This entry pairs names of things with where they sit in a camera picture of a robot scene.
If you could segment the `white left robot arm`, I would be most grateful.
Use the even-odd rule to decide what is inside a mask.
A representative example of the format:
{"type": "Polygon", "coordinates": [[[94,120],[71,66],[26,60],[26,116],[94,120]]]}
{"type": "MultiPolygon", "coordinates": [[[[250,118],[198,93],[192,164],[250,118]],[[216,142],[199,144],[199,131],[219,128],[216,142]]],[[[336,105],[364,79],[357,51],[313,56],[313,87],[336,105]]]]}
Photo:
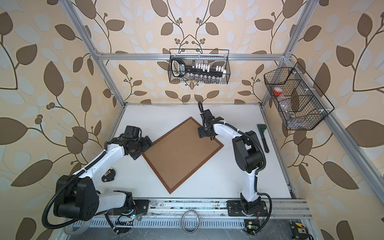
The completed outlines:
{"type": "Polygon", "coordinates": [[[106,216],[113,209],[123,215],[136,215],[139,208],[131,192],[101,193],[98,184],[108,180],[106,174],[124,156],[136,160],[152,146],[151,139],[143,137],[139,127],[126,126],[124,133],[106,142],[101,153],[85,167],[58,179],[56,192],[42,214],[43,226],[60,229],[78,221],[89,221],[100,214],[106,216]]]}

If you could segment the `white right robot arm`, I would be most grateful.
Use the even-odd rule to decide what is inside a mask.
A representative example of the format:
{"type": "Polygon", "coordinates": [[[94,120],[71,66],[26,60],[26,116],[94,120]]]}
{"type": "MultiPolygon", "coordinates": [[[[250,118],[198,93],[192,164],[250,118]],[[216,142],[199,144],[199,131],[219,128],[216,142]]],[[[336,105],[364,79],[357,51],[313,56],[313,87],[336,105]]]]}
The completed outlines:
{"type": "Polygon", "coordinates": [[[257,214],[269,218],[272,214],[272,199],[258,191],[258,174],[267,165],[266,156],[254,131],[242,132],[226,123],[222,117],[214,117],[209,109],[198,102],[203,125],[198,128],[199,138],[209,137],[212,141],[222,136],[232,142],[234,157],[243,171],[243,189],[240,193],[240,211],[253,217],[257,214]]]}

